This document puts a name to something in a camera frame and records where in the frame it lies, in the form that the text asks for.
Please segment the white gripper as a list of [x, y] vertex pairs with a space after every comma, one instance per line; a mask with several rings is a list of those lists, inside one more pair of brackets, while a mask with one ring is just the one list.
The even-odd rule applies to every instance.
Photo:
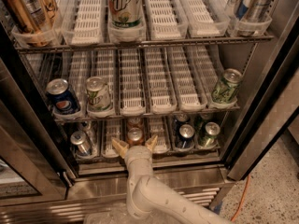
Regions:
[[124, 158], [129, 178], [138, 180], [143, 175], [153, 175], [152, 153], [158, 143], [158, 135], [153, 135], [145, 142], [145, 146], [129, 145], [115, 137], [111, 138], [112, 146]]

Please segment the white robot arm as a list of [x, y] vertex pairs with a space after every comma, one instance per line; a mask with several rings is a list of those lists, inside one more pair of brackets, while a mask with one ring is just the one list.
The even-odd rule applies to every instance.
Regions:
[[128, 171], [126, 204], [129, 214], [145, 219], [154, 209], [160, 210], [182, 224], [233, 224], [203, 206], [197, 205], [153, 174], [152, 152], [158, 136], [153, 135], [144, 146], [132, 146], [115, 137], [112, 146], [124, 159]]

